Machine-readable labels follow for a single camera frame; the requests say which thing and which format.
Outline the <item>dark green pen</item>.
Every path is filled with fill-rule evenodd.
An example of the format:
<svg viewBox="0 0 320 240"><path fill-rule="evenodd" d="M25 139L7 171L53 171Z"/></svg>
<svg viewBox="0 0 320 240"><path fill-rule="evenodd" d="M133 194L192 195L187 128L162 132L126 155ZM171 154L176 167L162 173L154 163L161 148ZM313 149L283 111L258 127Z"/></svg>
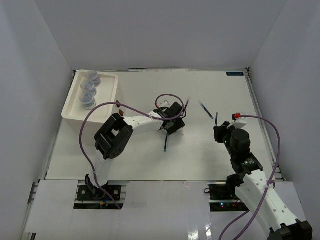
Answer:
<svg viewBox="0 0 320 240"><path fill-rule="evenodd" d="M164 152L167 152L167 145L168 145L168 138L169 138L169 134L167 133L165 136L165 142L164 142Z"/></svg>

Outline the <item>blue pen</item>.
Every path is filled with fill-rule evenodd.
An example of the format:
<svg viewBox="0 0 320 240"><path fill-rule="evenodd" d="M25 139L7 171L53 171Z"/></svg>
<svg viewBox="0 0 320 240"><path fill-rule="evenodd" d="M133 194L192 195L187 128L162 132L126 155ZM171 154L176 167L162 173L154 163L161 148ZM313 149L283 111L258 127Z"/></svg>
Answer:
<svg viewBox="0 0 320 240"><path fill-rule="evenodd" d="M213 120L214 119L213 115L209 112L209 110L205 107L205 105L200 100L198 100L198 103L203 108L203 110L208 114L208 116Z"/></svg>

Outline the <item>purple pen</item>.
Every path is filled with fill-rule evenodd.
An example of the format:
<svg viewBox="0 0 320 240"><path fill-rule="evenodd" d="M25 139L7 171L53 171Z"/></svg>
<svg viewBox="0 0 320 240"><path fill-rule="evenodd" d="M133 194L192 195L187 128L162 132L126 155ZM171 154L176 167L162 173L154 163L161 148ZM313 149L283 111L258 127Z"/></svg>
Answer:
<svg viewBox="0 0 320 240"><path fill-rule="evenodd" d="M189 102L190 102L190 99L191 99L190 97L187 98L187 101L186 101L186 103L185 103L185 109L188 107L188 104L189 104Z"/></svg>

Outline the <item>clear jar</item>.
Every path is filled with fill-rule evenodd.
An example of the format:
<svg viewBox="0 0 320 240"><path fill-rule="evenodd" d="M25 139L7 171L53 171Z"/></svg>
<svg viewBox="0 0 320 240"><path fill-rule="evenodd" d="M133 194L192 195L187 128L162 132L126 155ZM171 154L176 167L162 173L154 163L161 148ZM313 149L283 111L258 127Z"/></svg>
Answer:
<svg viewBox="0 0 320 240"><path fill-rule="evenodd" d="M88 80L88 79L84 80L80 84L80 88L82 89L83 92L89 92L89 93L93 94L94 96L97 94L96 86L95 86L94 82L91 80Z"/></svg>
<svg viewBox="0 0 320 240"><path fill-rule="evenodd" d="M95 96L91 92L83 92L79 96L79 101L85 110L92 110L97 105Z"/></svg>
<svg viewBox="0 0 320 240"><path fill-rule="evenodd" d="M86 79L92 81L95 87L98 87L101 84L101 78L96 70L89 70L86 73Z"/></svg>

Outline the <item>black pen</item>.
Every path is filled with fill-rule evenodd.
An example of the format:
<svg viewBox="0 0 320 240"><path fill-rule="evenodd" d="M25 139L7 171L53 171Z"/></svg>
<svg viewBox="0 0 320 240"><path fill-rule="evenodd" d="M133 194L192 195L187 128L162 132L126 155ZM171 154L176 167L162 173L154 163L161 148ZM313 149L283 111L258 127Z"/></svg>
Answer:
<svg viewBox="0 0 320 240"><path fill-rule="evenodd" d="M215 114L214 127L217 127L217 126L218 126L218 116L219 116L219 113L218 113L218 112L216 112L216 114Z"/></svg>

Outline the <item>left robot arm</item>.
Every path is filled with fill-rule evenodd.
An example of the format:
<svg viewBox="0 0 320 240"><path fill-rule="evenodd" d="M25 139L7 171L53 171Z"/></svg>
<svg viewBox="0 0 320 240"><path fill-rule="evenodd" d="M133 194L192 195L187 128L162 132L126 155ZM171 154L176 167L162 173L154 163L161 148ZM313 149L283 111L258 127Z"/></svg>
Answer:
<svg viewBox="0 0 320 240"><path fill-rule="evenodd" d="M121 116L112 114L94 136L96 157L91 163L93 170L85 176L88 193L95 200L101 200L109 193L107 185L115 158L125 150L132 136L149 131L166 131L172 135L185 126L183 117L186 108L178 102L161 106L146 115Z"/></svg>

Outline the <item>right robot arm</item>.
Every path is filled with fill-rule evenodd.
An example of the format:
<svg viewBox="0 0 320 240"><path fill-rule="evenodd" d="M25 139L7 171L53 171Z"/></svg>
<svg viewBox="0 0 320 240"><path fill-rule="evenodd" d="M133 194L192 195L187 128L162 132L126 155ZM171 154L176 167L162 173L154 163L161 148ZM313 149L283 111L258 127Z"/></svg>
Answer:
<svg viewBox="0 0 320 240"><path fill-rule="evenodd" d="M227 177L226 195L240 199L264 231L268 240L310 240L313 228L301 221L269 183L263 166L251 153L250 135L243 124L224 122L214 126L214 139L224 144L235 173Z"/></svg>

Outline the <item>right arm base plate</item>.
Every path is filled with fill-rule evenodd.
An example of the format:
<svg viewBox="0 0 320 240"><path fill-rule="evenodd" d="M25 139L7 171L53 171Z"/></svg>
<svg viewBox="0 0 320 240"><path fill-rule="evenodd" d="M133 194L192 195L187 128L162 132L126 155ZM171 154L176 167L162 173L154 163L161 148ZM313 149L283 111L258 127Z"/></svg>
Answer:
<svg viewBox="0 0 320 240"><path fill-rule="evenodd" d="M203 192L209 197L211 212L245 212L247 206L228 190L226 184L209 184Z"/></svg>

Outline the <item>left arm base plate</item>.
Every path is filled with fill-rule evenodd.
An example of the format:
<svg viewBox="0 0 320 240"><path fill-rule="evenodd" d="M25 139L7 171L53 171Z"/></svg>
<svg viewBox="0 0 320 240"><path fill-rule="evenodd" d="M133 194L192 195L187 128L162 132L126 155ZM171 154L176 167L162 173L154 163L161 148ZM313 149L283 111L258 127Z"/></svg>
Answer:
<svg viewBox="0 0 320 240"><path fill-rule="evenodd" d="M122 208L127 187L125 185L107 185L105 190ZM107 194L100 192L94 196L86 185L78 186L73 208L76 210L119 210Z"/></svg>

